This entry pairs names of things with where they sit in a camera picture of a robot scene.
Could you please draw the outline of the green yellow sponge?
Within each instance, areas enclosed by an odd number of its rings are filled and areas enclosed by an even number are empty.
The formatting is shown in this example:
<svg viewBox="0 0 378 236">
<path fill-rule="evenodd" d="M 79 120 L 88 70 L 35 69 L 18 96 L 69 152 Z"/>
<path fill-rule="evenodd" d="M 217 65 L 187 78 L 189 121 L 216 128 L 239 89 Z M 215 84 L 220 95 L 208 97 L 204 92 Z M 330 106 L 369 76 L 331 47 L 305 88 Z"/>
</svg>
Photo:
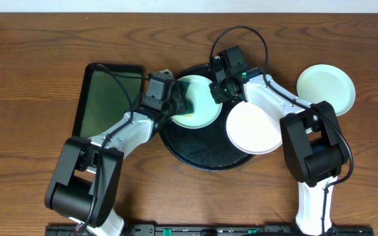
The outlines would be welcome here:
<svg viewBox="0 0 378 236">
<path fill-rule="evenodd" d="M 183 116 L 191 116 L 194 113 L 194 105 L 190 100 L 184 101 L 186 111 L 182 113 Z"/>
</svg>

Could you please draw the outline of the mint green plate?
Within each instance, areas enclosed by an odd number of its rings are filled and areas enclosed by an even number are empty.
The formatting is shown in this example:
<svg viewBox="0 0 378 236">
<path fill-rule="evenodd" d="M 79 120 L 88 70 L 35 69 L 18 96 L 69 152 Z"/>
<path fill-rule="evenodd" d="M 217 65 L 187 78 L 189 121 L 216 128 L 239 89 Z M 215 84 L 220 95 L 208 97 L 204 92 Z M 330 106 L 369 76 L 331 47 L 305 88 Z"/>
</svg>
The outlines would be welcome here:
<svg viewBox="0 0 378 236">
<path fill-rule="evenodd" d="M 200 75 L 186 75 L 178 79 L 184 97 L 191 103 L 192 111 L 172 116 L 178 126 L 190 129 L 210 125 L 220 114 L 222 104 L 216 104 L 209 88 L 212 81 Z"/>
<path fill-rule="evenodd" d="M 329 102 L 337 116 L 348 112 L 356 99 L 352 79 L 343 70 L 328 64 L 305 69 L 297 80 L 297 94 L 314 104 Z"/>
</svg>

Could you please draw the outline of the pink plate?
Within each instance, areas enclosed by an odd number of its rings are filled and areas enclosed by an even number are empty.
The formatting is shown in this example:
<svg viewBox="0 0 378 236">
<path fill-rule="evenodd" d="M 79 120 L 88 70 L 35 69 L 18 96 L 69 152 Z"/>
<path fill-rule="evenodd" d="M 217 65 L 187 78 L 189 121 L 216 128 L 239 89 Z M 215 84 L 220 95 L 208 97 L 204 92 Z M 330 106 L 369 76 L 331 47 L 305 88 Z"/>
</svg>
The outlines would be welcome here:
<svg viewBox="0 0 378 236">
<path fill-rule="evenodd" d="M 239 150 L 262 155 L 282 144 L 279 124 L 261 108 L 240 102 L 232 108 L 226 120 L 226 133 Z"/>
</svg>

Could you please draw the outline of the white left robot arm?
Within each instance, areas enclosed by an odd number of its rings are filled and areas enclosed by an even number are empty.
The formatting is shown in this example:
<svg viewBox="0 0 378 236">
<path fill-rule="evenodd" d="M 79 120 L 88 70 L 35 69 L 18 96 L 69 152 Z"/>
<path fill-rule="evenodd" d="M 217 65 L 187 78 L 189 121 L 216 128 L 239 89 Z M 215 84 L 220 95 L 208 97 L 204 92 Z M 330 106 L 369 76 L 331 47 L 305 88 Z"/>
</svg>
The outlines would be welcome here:
<svg viewBox="0 0 378 236">
<path fill-rule="evenodd" d="M 113 209 L 126 158 L 149 141 L 174 115 L 187 110 L 172 71 L 148 76 L 146 93 L 129 101 L 129 111 L 109 129 L 66 140 L 45 195 L 45 206 L 77 225 L 68 235 L 121 235 L 125 222 Z"/>
</svg>

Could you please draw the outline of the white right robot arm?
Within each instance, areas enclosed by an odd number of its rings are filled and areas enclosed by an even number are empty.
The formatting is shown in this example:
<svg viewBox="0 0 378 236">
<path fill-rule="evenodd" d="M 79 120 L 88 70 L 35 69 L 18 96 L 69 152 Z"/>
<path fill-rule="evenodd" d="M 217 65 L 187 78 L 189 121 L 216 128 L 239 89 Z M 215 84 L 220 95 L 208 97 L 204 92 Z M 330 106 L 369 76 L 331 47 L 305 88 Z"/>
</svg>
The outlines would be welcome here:
<svg viewBox="0 0 378 236">
<path fill-rule="evenodd" d="M 299 183 L 296 225 L 305 235 L 328 235 L 333 188 L 348 179 L 338 177 L 342 166 L 353 163 L 333 106 L 295 96 L 277 84 L 267 68 L 247 63 L 238 46 L 211 54 L 209 70 L 216 103 L 240 97 L 279 123 L 285 163 Z"/>
</svg>

